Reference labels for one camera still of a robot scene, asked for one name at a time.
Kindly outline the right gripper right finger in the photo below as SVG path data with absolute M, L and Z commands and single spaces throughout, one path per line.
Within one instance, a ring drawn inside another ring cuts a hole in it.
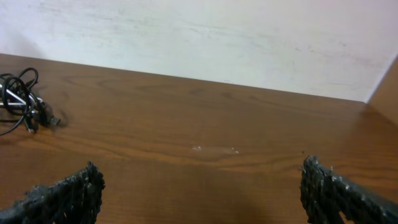
M 309 223 L 397 224 L 397 204 L 308 156 L 301 167 L 300 201 Z

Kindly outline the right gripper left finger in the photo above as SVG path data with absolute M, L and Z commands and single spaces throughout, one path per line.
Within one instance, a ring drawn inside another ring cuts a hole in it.
M 1 223 L 95 223 L 104 188 L 103 174 L 89 162 L 51 186 L 36 185 L 27 191 L 22 200 L 1 210 Z

